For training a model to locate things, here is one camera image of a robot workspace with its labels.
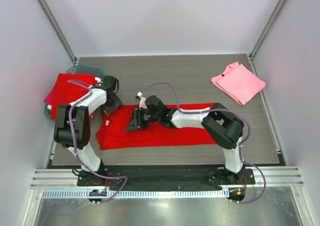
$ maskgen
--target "red cloth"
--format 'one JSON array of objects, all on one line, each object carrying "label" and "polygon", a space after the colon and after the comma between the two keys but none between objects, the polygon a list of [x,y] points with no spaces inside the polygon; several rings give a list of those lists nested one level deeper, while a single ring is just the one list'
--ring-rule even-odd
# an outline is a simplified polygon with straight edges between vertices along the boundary
[{"label": "red cloth", "polygon": [[[183,109],[202,109],[211,107],[212,103],[184,104]],[[210,135],[201,128],[169,129],[158,122],[150,123],[149,128],[139,131],[125,132],[132,116],[133,108],[138,105],[123,105],[107,116],[102,111],[102,124],[96,133],[100,150],[125,147],[148,146],[180,146],[197,144],[215,144]]]},{"label": "red cloth", "polygon": [[49,92],[49,94],[47,95],[47,97],[45,98],[44,102],[47,104],[47,105],[52,105],[52,95],[54,93],[54,88],[55,87],[52,87],[51,91]]},{"label": "red cloth", "polygon": [[83,97],[88,90],[80,87],[68,80],[78,80],[86,82],[90,85],[95,85],[95,77],[90,74],[59,74],[56,79],[53,93],[52,93],[52,109],[51,119],[55,120],[57,116],[57,109],[60,104],[68,104]]}]

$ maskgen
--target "gray wood grain surface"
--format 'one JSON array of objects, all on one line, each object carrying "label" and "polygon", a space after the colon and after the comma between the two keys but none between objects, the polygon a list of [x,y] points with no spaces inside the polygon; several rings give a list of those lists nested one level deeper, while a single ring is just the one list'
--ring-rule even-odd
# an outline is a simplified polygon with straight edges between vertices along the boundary
[{"label": "gray wood grain surface", "polygon": [[[251,70],[246,55],[139,56],[80,58],[79,65],[99,67],[120,81],[117,95],[124,104],[136,104],[135,96],[146,86],[159,81],[176,88],[179,102],[220,102],[242,114],[251,124],[252,135],[243,146],[246,161],[278,163],[276,149],[259,94],[241,106],[214,86],[210,79],[221,74],[227,65],[239,62]],[[145,95],[157,95],[164,103],[174,104],[175,97],[166,85],[154,86]],[[102,122],[97,112],[91,121],[93,149],[105,164],[218,164],[224,163],[223,151],[217,145],[123,148],[101,151],[95,133]],[[54,165],[78,164],[74,156],[57,145]]]}]

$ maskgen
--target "white wall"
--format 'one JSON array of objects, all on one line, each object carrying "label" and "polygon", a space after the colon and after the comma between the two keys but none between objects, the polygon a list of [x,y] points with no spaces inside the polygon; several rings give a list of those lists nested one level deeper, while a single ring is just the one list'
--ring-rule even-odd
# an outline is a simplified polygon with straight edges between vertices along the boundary
[{"label": "white wall", "polygon": [[21,225],[36,168],[43,168],[54,124],[46,94],[72,65],[36,0],[0,0],[1,225]]},{"label": "white wall", "polygon": [[249,53],[278,0],[47,0],[77,56]]},{"label": "white wall", "polygon": [[320,212],[320,1],[289,0],[255,59],[288,163]]}]

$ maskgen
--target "black mounting plate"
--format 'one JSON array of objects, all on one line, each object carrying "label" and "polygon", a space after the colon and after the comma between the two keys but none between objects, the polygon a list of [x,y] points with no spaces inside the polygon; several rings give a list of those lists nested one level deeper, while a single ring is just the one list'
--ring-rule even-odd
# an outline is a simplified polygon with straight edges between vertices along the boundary
[{"label": "black mounting plate", "polygon": [[[221,185],[231,185],[223,178],[224,169],[218,168],[217,165],[110,165],[106,167],[108,176],[126,175],[128,177],[124,191],[211,191],[221,190]],[[252,169],[245,169],[244,177],[247,185],[256,183]],[[109,180],[110,189],[118,190],[123,181],[124,179]],[[239,185],[243,183],[243,180],[237,182]],[[89,185],[88,182],[80,179],[77,185],[97,186]]]},{"label": "black mounting plate", "polygon": [[85,175],[79,175],[76,185],[79,187],[105,186],[106,181],[94,175],[90,176],[90,178]]}]

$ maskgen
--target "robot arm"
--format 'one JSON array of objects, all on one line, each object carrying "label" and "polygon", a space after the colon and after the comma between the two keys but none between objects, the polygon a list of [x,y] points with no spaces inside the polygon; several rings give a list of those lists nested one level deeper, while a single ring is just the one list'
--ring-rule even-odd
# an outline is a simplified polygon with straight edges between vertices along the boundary
[{"label": "robot arm", "polygon": [[[57,109],[57,117],[54,127],[54,140],[67,148],[73,155],[88,166],[91,170],[104,175],[104,164],[96,156],[90,145],[90,115],[98,107],[110,114],[113,110],[122,105],[120,99],[115,95],[118,80],[111,76],[105,76],[102,83],[91,88],[91,95],[84,95],[77,101],[70,104],[61,104]],[[72,122],[75,130],[77,152],[75,153],[72,134],[70,131],[69,110],[73,104],[80,101],[72,111]]]},{"label": "robot arm", "polygon": [[215,103],[211,108],[180,111],[177,108],[169,109],[154,95],[144,98],[139,93],[137,99],[140,100],[140,106],[134,109],[127,131],[145,129],[149,123],[156,121],[167,128],[203,128],[223,149],[228,179],[231,182],[242,179],[245,165],[240,160],[239,143],[244,123],[228,112],[201,113],[208,109],[226,109],[223,105]]}]

